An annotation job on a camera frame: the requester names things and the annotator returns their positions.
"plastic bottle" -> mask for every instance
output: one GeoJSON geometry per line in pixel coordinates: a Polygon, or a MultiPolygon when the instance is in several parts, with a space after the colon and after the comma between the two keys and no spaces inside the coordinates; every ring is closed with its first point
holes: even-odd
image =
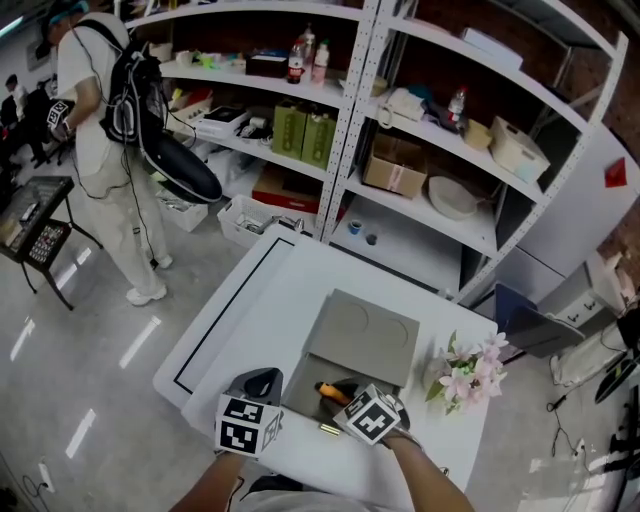
{"type": "Polygon", "coordinates": [[[325,39],[320,43],[316,52],[316,59],[313,66],[311,82],[314,85],[324,85],[324,79],[329,65],[329,40],[325,39]]]}
{"type": "Polygon", "coordinates": [[[287,81],[290,84],[299,84],[300,77],[302,76],[304,65],[304,41],[298,39],[291,53],[289,54],[289,72],[287,74],[287,81]]]}
{"type": "Polygon", "coordinates": [[[313,69],[313,58],[316,52],[316,35],[311,31],[311,23],[307,23],[306,30],[298,39],[304,41],[302,81],[309,83],[311,82],[311,70],[313,69]]]}
{"type": "Polygon", "coordinates": [[[464,102],[467,99],[467,87],[460,87],[449,102],[449,121],[458,122],[464,111],[464,102]]]}

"green box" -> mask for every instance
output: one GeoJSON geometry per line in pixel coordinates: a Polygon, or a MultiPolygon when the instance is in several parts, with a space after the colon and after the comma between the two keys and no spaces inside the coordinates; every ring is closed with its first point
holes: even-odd
{"type": "Polygon", "coordinates": [[[308,115],[302,146],[302,161],[326,169],[329,165],[335,131],[336,121],[329,117],[329,114],[308,115]]]}
{"type": "Polygon", "coordinates": [[[300,160],[306,124],[304,104],[285,100],[276,105],[271,146],[273,152],[300,160]]]}

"orange object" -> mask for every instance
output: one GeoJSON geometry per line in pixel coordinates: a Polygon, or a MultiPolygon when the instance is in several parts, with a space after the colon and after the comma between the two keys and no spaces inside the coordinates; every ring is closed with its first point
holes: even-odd
{"type": "Polygon", "coordinates": [[[343,405],[345,407],[351,403],[351,398],[345,395],[338,388],[333,387],[332,385],[327,384],[325,382],[318,382],[318,384],[316,384],[316,390],[322,396],[331,398],[331,400],[333,400],[334,402],[340,405],[343,405]]]}

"brown cardboard box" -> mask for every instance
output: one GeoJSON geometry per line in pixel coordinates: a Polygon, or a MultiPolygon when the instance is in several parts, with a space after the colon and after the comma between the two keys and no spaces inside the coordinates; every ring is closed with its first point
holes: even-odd
{"type": "Polygon", "coordinates": [[[318,213],[322,183],[279,165],[268,163],[253,187],[256,201],[301,212],[318,213]]]}
{"type": "Polygon", "coordinates": [[[427,162],[420,146],[376,135],[362,181],[367,185],[416,197],[427,179],[427,162]]]}

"white container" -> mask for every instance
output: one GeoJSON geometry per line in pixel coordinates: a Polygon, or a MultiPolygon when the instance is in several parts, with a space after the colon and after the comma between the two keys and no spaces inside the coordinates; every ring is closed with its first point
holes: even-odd
{"type": "Polygon", "coordinates": [[[502,64],[520,69],[522,66],[522,57],[514,52],[508,46],[503,45],[500,41],[495,40],[493,37],[488,36],[473,28],[465,28],[462,31],[461,39],[465,43],[469,43],[480,50],[483,50],[500,60],[502,64]]]}
{"type": "MultiPolygon", "coordinates": [[[[163,197],[165,194],[167,192],[160,191],[156,197],[163,197]]],[[[160,214],[164,220],[172,222],[189,233],[209,214],[209,207],[206,204],[191,204],[187,210],[180,211],[176,208],[171,208],[159,199],[158,203],[160,205],[160,214]]]]}
{"type": "Polygon", "coordinates": [[[238,195],[218,212],[218,220],[226,239],[249,249],[260,240],[260,235],[250,231],[245,225],[250,223],[260,226],[274,215],[280,214],[280,208],[238,195]]]}
{"type": "Polygon", "coordinates": [[[489,145],[493,159],[526,183],[535,183],[549,167],[549,160],[526,133],[497,117],[491,125],[489,145]]]}
{"type": "Polygon", "coordinates": [[[171,60],[171,52],[173,43],[153,44],[149,45],[149,54],[157,58],[160,62],[169,62],[171,60]]]}
{"type": "Polygon", "coordinates": [[[478,210],[478,201],[460,183],[444,176],[429,180],[429,199],[433,207],[445,217],[462,220],[478,210]]]}

